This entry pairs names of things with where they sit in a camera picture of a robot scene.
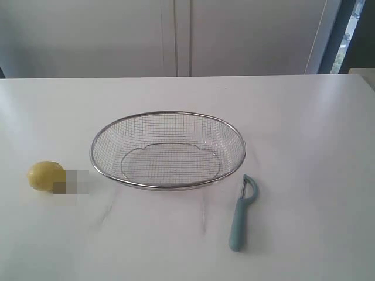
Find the teal vegetable peeler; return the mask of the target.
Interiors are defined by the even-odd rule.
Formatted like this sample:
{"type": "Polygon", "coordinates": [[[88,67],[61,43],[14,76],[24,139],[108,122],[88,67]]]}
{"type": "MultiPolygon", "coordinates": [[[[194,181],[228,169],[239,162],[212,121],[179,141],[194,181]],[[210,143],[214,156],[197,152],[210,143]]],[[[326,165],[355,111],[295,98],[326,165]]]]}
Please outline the teal vegetable peeler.
{"type": "Polygon", "coordinates": [[[245,228],[248,207],[256,201],[259,195],[259,187],[255,180],[244,174],[240,198],[236,202],[234,216],[229,235],[229,248],[234,252],[240,252],[245,241],[245,228]],[[250,186],[252,195],[245,198],[246,186],[250,186]]]}

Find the yellow lemon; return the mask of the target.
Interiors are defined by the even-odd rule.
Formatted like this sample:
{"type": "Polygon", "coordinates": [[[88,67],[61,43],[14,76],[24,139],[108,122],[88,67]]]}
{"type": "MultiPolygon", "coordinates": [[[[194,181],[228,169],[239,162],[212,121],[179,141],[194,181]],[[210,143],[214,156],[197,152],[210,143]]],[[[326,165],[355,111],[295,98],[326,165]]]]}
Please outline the yellow lemon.
{"type": "Polygon", "coordinates": [[[37,191],[60,191],[66,185],[66,171],[53,161],[35,163],[28,171],[29,185],[37,191]]]}

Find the white side table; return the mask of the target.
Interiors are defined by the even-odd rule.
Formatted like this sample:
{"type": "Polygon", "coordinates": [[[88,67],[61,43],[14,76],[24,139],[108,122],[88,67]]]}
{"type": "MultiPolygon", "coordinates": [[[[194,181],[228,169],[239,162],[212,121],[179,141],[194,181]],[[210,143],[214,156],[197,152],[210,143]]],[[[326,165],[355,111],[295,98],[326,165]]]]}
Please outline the white side table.
{"type": "Polygon", "coordinates": [[[375,68],[351,68],[349,74],[360,75],[375,90],[375,68]]]}

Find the window with dark frame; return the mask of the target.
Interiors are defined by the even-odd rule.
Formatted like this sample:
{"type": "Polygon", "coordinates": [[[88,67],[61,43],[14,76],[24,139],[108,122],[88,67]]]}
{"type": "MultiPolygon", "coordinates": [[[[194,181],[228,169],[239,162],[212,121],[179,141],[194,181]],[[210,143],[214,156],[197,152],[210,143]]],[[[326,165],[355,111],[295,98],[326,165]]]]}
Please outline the window with dark frame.
{"type": "Polygon", "coordinates": [[[341,1],[318,74],[374,68],[374,1],[341,1]]]}

